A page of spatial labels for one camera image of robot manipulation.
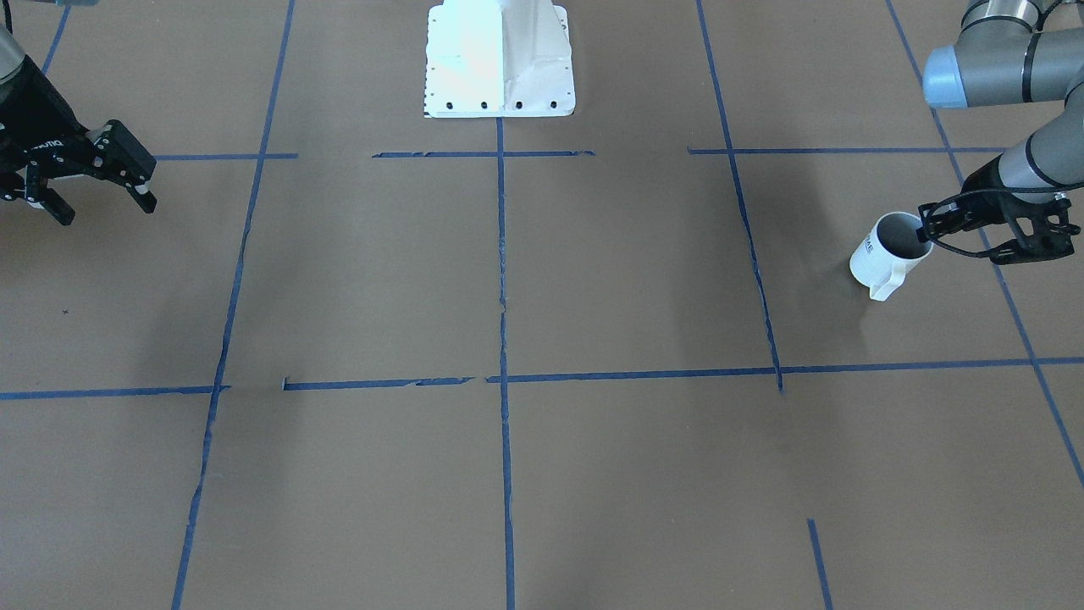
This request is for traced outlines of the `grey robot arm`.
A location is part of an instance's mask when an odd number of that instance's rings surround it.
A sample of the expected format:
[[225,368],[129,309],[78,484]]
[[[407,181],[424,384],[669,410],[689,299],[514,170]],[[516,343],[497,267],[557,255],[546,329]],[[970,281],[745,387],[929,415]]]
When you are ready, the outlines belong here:
[[3,3],[1,197],[24,200],[70,225],[76,213],[50,187],[54,179],[90,177],[125,189],[144,213],[158,208],[150,180],[158,161],[118,119],[96,129],[77,119],[59,89],[14,38]]
[[1067,258],[1081,233],[1069,193],[1081,189],[1081,27],[1047,30],[1056,1],[971,1],[953,46],[926,59],[933,109],[1062,103],[1060,115],[965,179],[960,192],[919,208],[918,241],[1007,225],[1010,239],[976,252],[995,265]]

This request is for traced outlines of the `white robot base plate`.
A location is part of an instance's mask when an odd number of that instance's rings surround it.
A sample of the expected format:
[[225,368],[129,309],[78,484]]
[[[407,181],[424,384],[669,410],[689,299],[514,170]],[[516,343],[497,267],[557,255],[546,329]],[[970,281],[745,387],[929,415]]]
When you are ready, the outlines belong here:
[[423,116],[565,117],[577,105],[568,12],[553,1],[442,1],[426,20]]

